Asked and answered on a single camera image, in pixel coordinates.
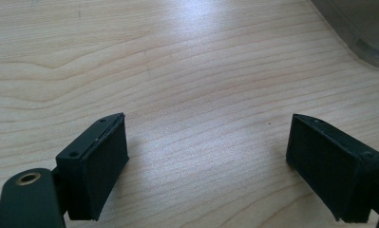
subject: clamp jaw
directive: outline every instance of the clamp jaw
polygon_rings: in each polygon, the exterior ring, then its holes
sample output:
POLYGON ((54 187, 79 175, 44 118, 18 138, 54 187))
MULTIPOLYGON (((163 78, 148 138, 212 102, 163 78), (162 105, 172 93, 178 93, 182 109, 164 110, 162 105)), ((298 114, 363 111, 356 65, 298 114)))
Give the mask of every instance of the clamp jaw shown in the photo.
POLYGON ((367 222, 371 209, 379 214, 378 151, 326 122, 294 114, 286 157, 336 220, 367 222))
POLYGON ((1 227, 66 227, 98 220, 127 156, 124 114, 101 118, 56 156, 57 167, 21 172, 4 184, 1 227))

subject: wood grain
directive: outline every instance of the wood grain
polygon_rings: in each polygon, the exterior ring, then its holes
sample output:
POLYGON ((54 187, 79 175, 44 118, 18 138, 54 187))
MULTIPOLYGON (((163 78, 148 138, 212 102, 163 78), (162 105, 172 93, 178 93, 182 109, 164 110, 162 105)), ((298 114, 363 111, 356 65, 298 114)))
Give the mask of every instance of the wood grain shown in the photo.
POLYGON ((100 220, 67 227, 336 222, 285 162, 293 113, 379 151, 379 69, 308 0, 0 0, 0 191, 124 112, 131 160, 100 220))

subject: screw hole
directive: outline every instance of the screw hole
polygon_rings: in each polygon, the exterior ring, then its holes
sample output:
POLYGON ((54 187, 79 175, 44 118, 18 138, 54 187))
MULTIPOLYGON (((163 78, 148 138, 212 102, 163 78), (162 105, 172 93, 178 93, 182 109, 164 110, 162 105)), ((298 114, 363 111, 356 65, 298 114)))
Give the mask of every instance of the screw hole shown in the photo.
POLYGON ((15 183, 17 185, 28 185, 28 184, 34 183, 40 178, 41 178, 40 173, 28 173, 26 175, 21 176, 19 179, 17 179, 15 183))
POLYGON ((68 154, 70 157, 76 157, 79 155, 79 153, 77 153, 76 151, 73 151, 73 152, 70 152, 70 154, 68 154))

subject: black clamp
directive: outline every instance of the black clamp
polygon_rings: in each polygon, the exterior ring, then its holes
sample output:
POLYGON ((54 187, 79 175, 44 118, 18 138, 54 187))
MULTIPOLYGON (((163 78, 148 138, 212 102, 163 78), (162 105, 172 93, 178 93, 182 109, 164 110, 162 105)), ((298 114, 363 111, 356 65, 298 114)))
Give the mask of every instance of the black clamp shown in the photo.
POLYGON ((2 227, 66 227, 98 220, 127 156, 124 114, 101 118, 56 156, 57 167, 21 172, 3 186, 2 227))
POLYGON ((337 220, 367 222, 371 209, 379 214, 379 152, 336 127, 294 114, 287 162, 337 220))

